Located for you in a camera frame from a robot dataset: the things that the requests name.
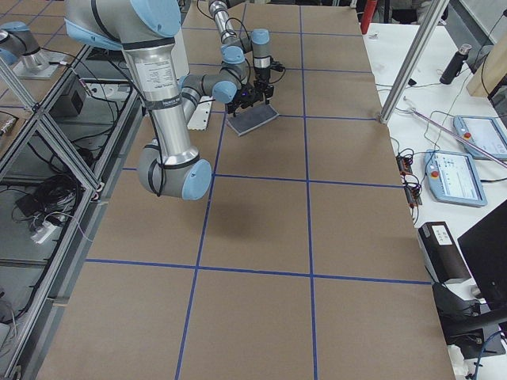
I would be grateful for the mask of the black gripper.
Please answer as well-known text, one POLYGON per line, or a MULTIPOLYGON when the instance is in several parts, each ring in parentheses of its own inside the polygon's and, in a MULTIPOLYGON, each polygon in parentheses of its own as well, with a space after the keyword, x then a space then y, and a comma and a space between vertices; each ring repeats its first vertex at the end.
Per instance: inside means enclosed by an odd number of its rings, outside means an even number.
POLYGON ((274 86, 270 83, 271 70, 270 69, 256 69, 255 70, 255 101, 268 104, 273 97, 274 86))
POLYGON ((246 83, 239 89, 231 102, 227 103, 227 113, 235 114, 238 108, 245 109, 257 102, 257 92, 253 85, 246 83))

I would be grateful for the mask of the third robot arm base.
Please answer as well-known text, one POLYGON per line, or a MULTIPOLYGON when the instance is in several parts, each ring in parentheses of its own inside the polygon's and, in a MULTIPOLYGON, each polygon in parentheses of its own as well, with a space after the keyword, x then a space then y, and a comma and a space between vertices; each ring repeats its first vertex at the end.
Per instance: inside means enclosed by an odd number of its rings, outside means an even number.
POLYGON ((21 21, 1 25, 1 58, 23 79, 47 80, 58 67, 67 65, 66 54, 45 51, 30 28, 21 21))

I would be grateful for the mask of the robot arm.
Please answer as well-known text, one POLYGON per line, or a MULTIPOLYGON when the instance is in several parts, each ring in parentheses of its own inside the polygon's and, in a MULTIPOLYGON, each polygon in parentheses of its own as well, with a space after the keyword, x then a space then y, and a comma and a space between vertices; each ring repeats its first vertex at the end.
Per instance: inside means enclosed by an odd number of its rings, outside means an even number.
POLYGON ((156 137, 139 159, 142 186, 157 196, 202 198, 212 167, 191 143, 188 122, 203 96, 229 104, 246 84, 246 52, 238 38, 225 39, 218 74, 178 77, 172 56, 181 30, 176 1, 69 1, 65 22, 71 38, 125 58, 156 137))
POLYGON ((231 102, 231 110, 247 108, 257 102, 269 104, 274 93, 271 72, 284 73, 285 67, 271 55, 269 30, 258 28, 248 31, 237 17, 231 17, 229 9, 242 1, 208 1, 209 17, 214 21, 224 47, 236 46, 243 53, 250 53, 247 61, 246 80, 231 102))

